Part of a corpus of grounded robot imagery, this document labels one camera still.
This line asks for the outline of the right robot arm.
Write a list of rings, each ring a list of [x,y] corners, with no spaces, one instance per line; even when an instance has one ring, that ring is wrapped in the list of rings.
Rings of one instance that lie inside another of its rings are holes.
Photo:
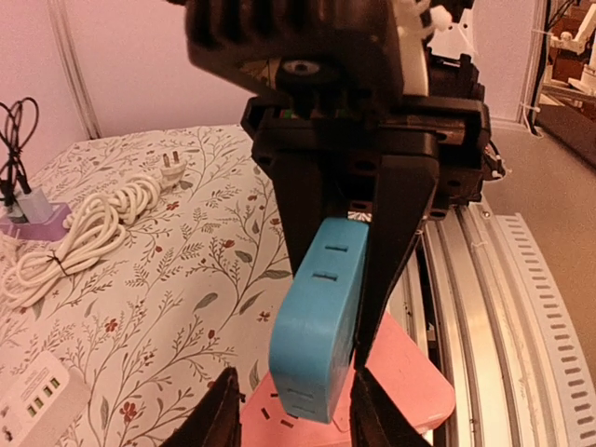
[[[322,222],[371,215],[356,363],[427,222],[481,199],[490,139],[468,1],[257,1],[273,99],[242,120],[271,180],[291,266]]]

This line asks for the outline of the white power strip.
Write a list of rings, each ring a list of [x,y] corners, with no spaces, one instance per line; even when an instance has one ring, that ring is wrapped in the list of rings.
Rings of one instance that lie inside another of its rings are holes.
[[[90,402],[80,373],[40,353],[1,396],[3,446],[54,446]]]

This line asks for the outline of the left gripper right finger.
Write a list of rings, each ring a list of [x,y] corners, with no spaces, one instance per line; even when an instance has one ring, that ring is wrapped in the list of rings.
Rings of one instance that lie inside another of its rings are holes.
[[[429,446],[367,368],[356,370],[350,398],[352,446]]]

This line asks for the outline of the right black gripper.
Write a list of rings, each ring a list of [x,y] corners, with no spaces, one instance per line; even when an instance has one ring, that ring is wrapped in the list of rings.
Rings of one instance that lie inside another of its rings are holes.
[[[372,209],[354,334],[355,366],[364,367],[429,207],[439,219],[452,205],[481,200],[488,107],[410,97],[404,111],[366,128],[347,117],[302,119],[252,98],[241,126],[255,163],[273,182],[294,275],[326,213]]]

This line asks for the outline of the teal plug adapter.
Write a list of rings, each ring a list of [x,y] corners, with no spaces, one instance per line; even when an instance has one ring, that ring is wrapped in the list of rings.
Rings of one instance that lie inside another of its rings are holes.
[[[26,217],[19,207],[12,207],[8,209],[7,218],[14,224],[23,224],[27,222]]]

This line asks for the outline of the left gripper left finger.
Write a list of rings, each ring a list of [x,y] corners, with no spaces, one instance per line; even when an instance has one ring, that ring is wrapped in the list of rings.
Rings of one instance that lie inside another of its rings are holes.
[[[162,446],[240,446],[240,402],[237,370],[227,367],[185,421],[164,440]]]

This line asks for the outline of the purple power strip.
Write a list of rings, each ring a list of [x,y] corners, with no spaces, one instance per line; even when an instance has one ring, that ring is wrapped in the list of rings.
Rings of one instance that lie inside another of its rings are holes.
[[[1,232],[18,240],[55,242],[63,239],[68,229],[64,221],[71,214],[66,203],[53,203],[53,213],[44,223],[13,223],[7,216],[1,217]]]

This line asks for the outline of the pink triangular power strip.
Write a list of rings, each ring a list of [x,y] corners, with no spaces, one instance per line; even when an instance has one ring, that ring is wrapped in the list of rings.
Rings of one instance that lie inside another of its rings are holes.
[[[383,316],[367,367],[407,421],[425,434],[454,411],[454,388],[389,314]],[[350,372],[332,422],[294,418],[283,410],[267,374],[240,414],[243,446],[349,446]]]

